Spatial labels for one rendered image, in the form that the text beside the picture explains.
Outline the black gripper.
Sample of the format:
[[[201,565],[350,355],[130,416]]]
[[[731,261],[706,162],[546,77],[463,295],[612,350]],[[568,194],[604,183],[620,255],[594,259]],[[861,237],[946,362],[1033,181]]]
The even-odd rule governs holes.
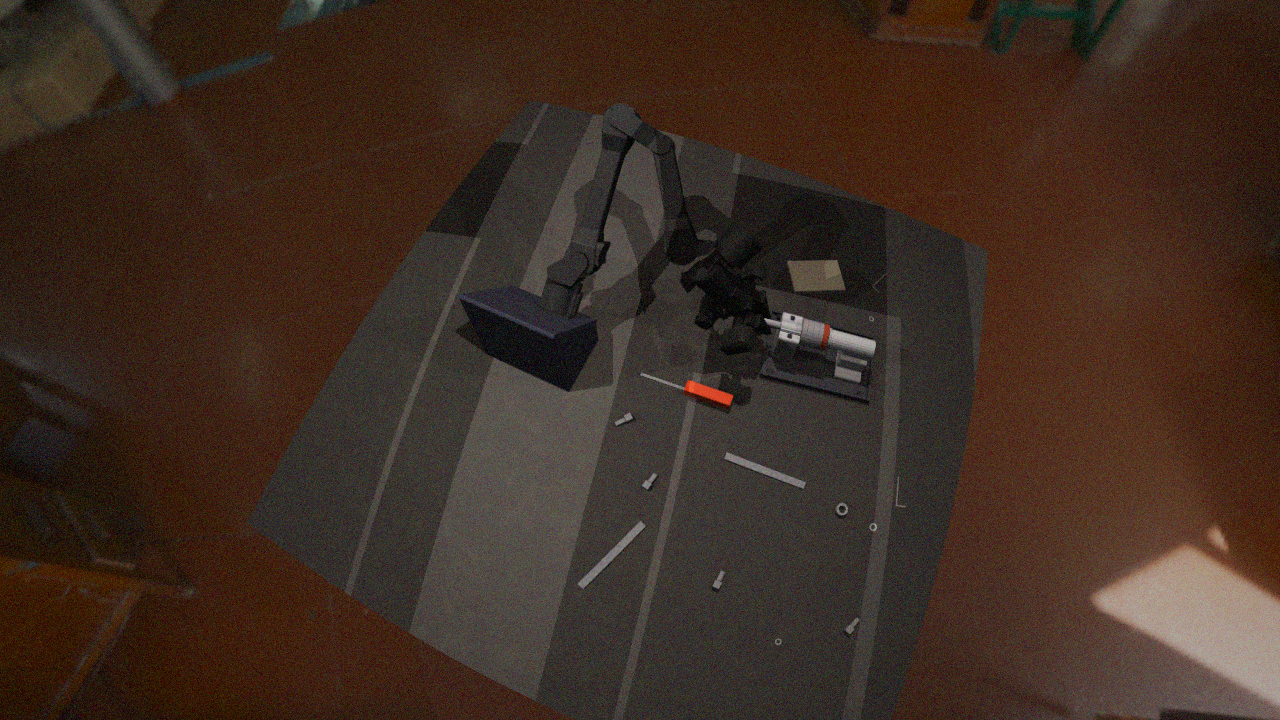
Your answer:
[[[755,290],[756,283],[754,283],[756,278],[767,281],[768,268],[764,263],[755,261],[737,270],[736,275],[732,274],[733,282],[730,290],[718,299],[710,299],[709,302],[713,306],[719,304],[728,318],[733,316],[733,325],[724,329],[721,341],[721,350],[728,356],[751,351],[756,338],[755,332],[772,334],[764,319],[771,319],[765,290]]]

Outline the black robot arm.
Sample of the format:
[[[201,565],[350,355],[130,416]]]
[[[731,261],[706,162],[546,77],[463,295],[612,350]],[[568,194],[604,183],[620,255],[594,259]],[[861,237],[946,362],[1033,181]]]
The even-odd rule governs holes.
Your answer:
[[[719,304],[714,306],[709,304],[710,299],[724,295],[733,282],[732,273],[719,263],[721,259],[730,268],[741,269],[763,247],[737,222],[731,222],[728,229],[716,241],[698,240],[685,208],[675,141],[648,126],[634,108],[621,102],[607,108],[604,113],[602,155],[581,225],[571,240],[564,258],[547,266],[547,283],[536,309],[564,319],[571,319],[579,313],[584,295],[580,281],[607,263],[611,242],[604,242],[605,220],[621,167],[634,140],[652,150],[654,156],[664,208],[666,258],[669,263],[689,265],[695,258],[716,249],[687,272],[680,273],[681,284],[687,293],[695,286],[707,293],[701,299],[695,324],[708,331],[718,318],[728,319]]]

